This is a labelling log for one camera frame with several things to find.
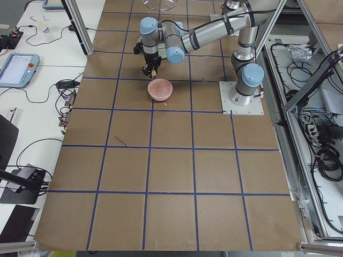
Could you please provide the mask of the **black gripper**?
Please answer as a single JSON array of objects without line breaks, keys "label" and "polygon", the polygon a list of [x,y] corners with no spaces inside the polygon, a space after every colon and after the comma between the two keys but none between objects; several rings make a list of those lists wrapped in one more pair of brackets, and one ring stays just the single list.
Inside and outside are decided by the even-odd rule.
[{"label": "black gripper", "polygon": [[161,65],[161,56],[158,53],[157,41],[139,41],[133,49],[135,55],[143,53],[146,64],[141,68],[143,74],[147,77],[151,77],[151,70],[156,71],[158,74],[158,68]]}]

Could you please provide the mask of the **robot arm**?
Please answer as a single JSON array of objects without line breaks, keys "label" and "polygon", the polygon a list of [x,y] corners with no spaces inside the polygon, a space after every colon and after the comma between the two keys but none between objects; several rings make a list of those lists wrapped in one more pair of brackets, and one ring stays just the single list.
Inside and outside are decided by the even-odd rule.
[{"label": "robot arm", "polygon": [[136,55],[144,55],[143,74],[155,78],[162,60],[159,44],[164,44],[170,63],[180,64],[186,54],[238,32],[237,48],[232,54],[232,65],[238,81],[230,90],[229,99],[236,106],[248,106],[264,79],[264,70],[253,62],[258,26],[275,11],[276,4],[271,1],[237,3],[236,9],[225,7],[218,19],[189,30],[184,29],[181,22],[143,18],[140,21],[140,39],[133,49]]}]

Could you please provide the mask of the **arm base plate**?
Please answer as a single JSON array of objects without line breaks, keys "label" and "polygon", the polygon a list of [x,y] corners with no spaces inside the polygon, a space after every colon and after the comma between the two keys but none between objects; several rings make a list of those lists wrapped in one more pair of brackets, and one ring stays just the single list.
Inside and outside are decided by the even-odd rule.
[{"label": "arm base plate", "polygon": [[258,89],[251,96],[240,95],[236,91],[236,81],[220,81],[222,113],[224,115],[264,115]]}]

